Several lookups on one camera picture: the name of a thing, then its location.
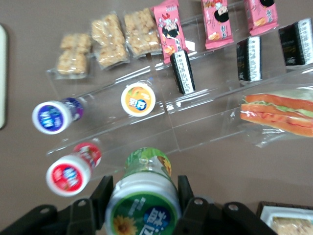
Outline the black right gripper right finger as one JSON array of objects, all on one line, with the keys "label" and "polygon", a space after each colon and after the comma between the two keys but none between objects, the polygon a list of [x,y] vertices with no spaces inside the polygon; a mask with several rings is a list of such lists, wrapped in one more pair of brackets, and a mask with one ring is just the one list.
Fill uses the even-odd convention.
[{"label": "black right gripper right finger", "polygon": [[219,235],[220,221],[213,216],[214,204],[195,197],[187,176],[178,176],[178,195],[181,218],[176,223],[178,235]]}]

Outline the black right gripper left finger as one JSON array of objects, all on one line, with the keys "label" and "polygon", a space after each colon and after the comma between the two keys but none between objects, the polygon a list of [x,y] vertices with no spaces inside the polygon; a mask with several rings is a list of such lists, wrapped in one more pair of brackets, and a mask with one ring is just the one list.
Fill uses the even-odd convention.
[{"label": "black right gripper left finger", "polygon": [[113,192],[113,177],[104,176],[89,198],[70,207],[69,234],[95,235],[105,222],[106,209]]}]

